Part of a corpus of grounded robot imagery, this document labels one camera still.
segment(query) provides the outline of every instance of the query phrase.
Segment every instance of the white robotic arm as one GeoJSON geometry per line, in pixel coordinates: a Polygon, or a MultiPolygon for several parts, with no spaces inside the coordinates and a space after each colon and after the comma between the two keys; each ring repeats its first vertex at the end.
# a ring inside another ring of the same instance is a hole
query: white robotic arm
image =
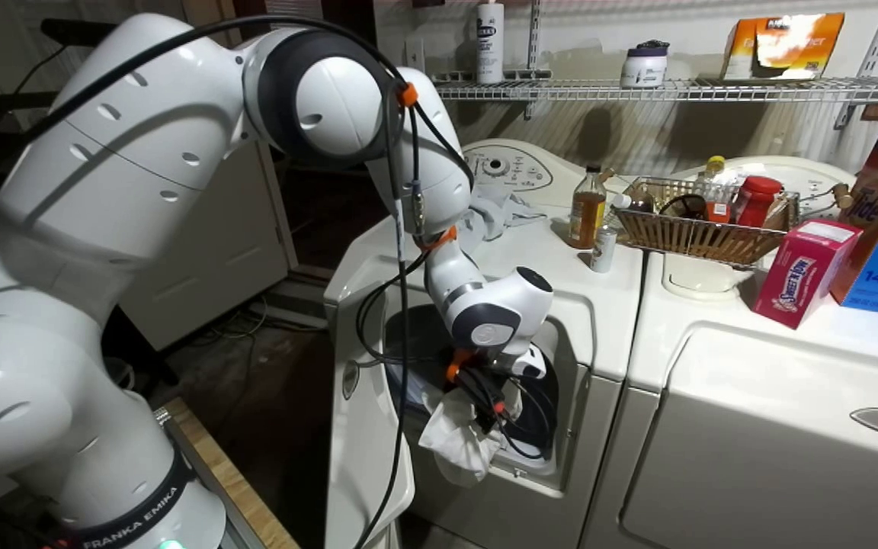
{"type": "MultiPolygon", "coordinates": [[[[129,17],[55,112],[187,30],[163,16],[129,17]]],[[[471,177],[426,77],[386,71],[357,41],[302,23],[234,51],[182,41],[80,100],[0,189],[0,474],[50,496],[80,546],[215,546],[224,534],[224,503],[193,480],[146,403],[103,374],[102,331],[249,134],[289,159],[369,162],[380,198],[431,251],[426,282],[456,344],[522,354],[546,319],[551,290],[541,275],[489,282],[441,238],[471,208],[471,177]],[[399,77],[417,89],[422,126],[393,100],[399,77]]]]}

